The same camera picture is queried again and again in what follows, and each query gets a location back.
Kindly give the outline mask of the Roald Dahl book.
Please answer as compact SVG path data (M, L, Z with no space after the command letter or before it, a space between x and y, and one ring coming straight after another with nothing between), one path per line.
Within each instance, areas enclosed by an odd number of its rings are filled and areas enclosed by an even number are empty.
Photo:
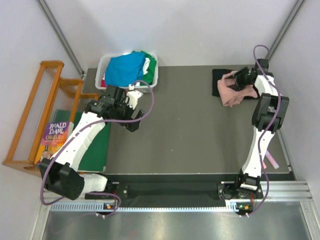
M74 128L72 121L49 122L42 135L35 164L50 159L67 141Z

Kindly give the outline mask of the green t shirt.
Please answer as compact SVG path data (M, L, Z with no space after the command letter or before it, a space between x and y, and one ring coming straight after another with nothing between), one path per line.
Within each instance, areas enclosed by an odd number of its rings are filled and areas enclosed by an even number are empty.
M142 75L141 68L144 65L145 58L150 59L150 64L147 69L148 73L146 75ZM128 59L131 64L131 73L129 76L128 83L132 84L134 81L142 80L150 85L154 79L157 60L151 54L145 51L133 51L128 55Z

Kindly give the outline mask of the white t shirt in basket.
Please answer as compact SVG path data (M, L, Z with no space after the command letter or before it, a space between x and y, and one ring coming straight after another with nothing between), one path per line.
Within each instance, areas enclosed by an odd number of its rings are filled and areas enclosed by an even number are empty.
M151 62L151 60L150 60L148 57L146 57L146 58L144 59L143 66L142 66L142 68L141 68L141 70L140 70L140 72L141 72L142 75L146 75L146 74L148 73L148 67L149 67L149 65L150 65L150 62Z

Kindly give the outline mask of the wooden rack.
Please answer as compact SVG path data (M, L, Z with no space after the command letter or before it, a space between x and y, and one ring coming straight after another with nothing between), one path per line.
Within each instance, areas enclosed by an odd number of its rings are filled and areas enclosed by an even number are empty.
M57 110L69 112L68 120L74 122L82 100L97 100L96 93L84 93L84 81L61 76L64 63L45 60L33 83L25 108L3 165L36 177L36 156L47 123L55 118Z

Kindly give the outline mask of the folded black t shirt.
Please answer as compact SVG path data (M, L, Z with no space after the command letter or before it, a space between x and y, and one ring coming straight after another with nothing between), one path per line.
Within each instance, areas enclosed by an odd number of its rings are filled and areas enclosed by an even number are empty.
M220 80L222 78L222 76L224 74L228 74L230 72L232 72L233 70L230 69L225 69L225 68L221 68L221 69L213 69L212 70L212 95L214 97L219 97L220 98L220 94L218 92L218 87L217 87L217 83L218 80ZM245 97L244 100L257 100L257 99L253 99L253 98L249 98L249 97Z

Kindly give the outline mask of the blue t shirt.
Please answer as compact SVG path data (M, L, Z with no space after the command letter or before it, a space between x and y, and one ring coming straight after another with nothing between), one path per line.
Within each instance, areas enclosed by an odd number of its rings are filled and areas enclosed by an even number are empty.
M130 79L131 63L129 54L112 57L106 67L104 80L106 85L127 87Z

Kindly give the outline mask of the lilac small object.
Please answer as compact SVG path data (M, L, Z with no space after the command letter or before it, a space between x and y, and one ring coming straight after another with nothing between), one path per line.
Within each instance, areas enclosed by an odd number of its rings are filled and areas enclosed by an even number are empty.
M268 150L266 151L265 157L274 169L278 169L280 167Z

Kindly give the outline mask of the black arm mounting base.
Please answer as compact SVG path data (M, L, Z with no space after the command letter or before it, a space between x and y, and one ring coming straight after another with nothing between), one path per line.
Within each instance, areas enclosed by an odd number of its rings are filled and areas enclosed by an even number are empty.
M111 174L107 192L125 207L208 207L219 205L218 184L236 181L237 173Z

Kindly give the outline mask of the white plastic laundry basket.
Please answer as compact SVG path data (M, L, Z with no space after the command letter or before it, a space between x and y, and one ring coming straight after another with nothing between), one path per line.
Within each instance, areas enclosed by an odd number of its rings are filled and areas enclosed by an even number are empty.
M126 52L122 55L104 55L98 63L95 87L105 90L108 86L128 89L134 81L142 80L135 86L143 93L150 90L146 84L154 88L158 83L158 57L155 53L145 51Z

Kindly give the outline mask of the green book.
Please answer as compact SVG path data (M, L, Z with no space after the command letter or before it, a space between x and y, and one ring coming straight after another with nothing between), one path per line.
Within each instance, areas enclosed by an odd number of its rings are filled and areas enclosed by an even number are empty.
M70 115L70 110L57 109L53 114L51 122L47 124L48 128L51 128L51 124L69 122ZM110 124L107 123L96 135L83 155L78 171L102 173L106 169L110 128Z

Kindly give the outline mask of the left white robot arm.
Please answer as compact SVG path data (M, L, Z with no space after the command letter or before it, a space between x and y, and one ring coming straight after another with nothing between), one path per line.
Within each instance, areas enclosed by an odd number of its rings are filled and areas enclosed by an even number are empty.
M97 192L109 198L114 191L108 179L96 173L79 174L81 160L96 136L108 123L118 123L130 132L138 130L145 112L141 109L132 117L143 93L129 87L128 91L117 86L108 86L97 100L91 100L63 146L51 158L39 163L42 178L41 189L76 200L80 195Z

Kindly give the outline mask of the red t shirt in basket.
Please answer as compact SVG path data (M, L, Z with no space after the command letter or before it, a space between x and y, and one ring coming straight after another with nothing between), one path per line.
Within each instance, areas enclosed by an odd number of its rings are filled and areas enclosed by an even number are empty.
M103 88L107 87L106 82L105 82L104 79L101 80L100 86L103 87Z

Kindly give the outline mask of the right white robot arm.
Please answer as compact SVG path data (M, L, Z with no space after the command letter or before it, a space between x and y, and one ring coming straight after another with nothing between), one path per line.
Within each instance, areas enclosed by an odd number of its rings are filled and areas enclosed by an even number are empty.
M245 198L259 190L263 169L261 162L273 136L283 125L290 102L288 97L278 92L274 75L268 72L268 69L269 61L259 58L252 69L244 67L227 78L235 79L235 83L229 88L237 93L252 86L259 96L251 119L253 139L248 157L233 185L233 192L239 198Z

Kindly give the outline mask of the pink t shirt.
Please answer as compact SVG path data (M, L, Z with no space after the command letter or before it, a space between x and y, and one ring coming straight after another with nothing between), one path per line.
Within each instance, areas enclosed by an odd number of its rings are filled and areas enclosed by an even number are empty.
M236 83L236 79L225 79L225 75L217 81L217 89L224 107L233 107L238 105L244 100L245 97L257 99L258 93L253 88L253 85L246 86L243 90L234 91L227 86Z

